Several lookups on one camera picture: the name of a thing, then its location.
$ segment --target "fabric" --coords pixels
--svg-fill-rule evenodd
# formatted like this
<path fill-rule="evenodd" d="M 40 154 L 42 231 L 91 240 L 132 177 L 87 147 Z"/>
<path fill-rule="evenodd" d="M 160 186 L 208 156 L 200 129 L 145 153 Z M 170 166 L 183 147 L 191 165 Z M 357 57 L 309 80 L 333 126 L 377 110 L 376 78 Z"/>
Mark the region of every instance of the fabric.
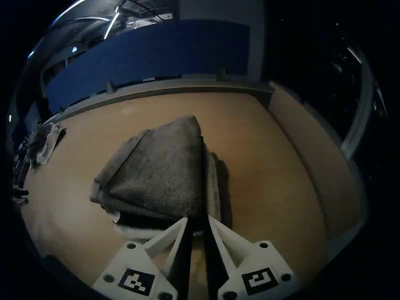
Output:
<path fill-rule="evenodd" d="M 96 176 L 90 201 L 109 213 L 161 220 L 199 217 L 204 209 L 203 145 L 194 116 L 144 130 Z"/>
<path fill-rule="evenodd" d="M 28 139 L 28 157 L 31 165 L 47 164 L 65 130 L 65 128 L 60 127 L 60 124 L 37 125 Z"/>

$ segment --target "gray wall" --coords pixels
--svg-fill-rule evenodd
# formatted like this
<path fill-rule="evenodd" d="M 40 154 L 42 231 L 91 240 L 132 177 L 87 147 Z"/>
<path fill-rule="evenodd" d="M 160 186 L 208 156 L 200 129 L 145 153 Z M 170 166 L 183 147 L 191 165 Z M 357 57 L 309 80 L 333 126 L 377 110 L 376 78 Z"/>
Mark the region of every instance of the gray wall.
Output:
<path fill-rule="evenodd" d="M 179 18 L 229 21 L 250 26 L 247 79 L 260 81 L 265 46 L 263 0 L 180 0 Z"/>

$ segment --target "table surface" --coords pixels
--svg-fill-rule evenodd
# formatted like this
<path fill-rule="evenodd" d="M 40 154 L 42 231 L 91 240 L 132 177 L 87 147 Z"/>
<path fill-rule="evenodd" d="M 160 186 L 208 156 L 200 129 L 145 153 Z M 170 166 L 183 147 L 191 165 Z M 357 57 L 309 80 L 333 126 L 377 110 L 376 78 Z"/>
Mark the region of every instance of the table surface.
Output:
<path fill-rule="evenodd" d="M 30 169 L 22 207 L 41 255 L 58 257 L 91 286 L 125 239 L 89 201 L 93 178 L 121 144 L 143 129 L 196 116 L 204 142 L 226 163 L 233 230 L 269 240 L 303 283 L 327 263 L 321 208 L 291 143 L 258 101 L 242 93 L 182 93 L 99 107 L 61 122 L 66 135 L 49 162 Z M 166 255 L 155 260 L 160 264 Z M 190 299 L 207 297 L 202 242 L 193 246 Z"/>

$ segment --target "gray towel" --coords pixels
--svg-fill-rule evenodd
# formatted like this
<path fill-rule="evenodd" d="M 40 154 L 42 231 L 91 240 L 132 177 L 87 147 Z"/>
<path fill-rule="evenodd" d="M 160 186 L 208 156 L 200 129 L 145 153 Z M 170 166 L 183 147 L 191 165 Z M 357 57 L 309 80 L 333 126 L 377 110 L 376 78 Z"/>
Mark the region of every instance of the gray towel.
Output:
<path fill-rule="evenodd" d="M 132 137 L 94 179 L 90 201 L 107 212 L 180 219 L 204 207 L 203 137 L 185 116 Z"/>

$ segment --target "screw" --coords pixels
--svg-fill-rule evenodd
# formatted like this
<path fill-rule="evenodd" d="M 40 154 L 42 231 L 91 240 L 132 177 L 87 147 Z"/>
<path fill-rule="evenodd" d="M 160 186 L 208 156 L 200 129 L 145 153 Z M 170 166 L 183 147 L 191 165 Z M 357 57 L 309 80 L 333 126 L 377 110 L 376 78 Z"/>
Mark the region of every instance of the screw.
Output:
<path fill-rule="evenodd" d="M 172 300 L 173 297 L 169 292 L 162 291 L 161 293 L 158 294 L 158 299 L 159 300 Z"/>
<path fill-rule="evenodd" d="M 104 276 L 103 276 L 103 280 L 106 282 L 106 283 L 113 283 L 114 282 L 114 280 L 115 280 L 115 278 L 112 276 L 112 275 L 110 275 L 110 274 L 105 274 Z"/>
<path fill-rule="evenodd" d="M 283 274 L 282 277 L 280 278 L 282 281 L 290 281 L 292 279 L 292 276 L 290 274 Z"/>
<path fill-rule="evenodd" d="M 238 294 L 234 291 L 227 291 L 223 293 L 222 297 L 225 300 L 235 300 L 238 297 Z"/>

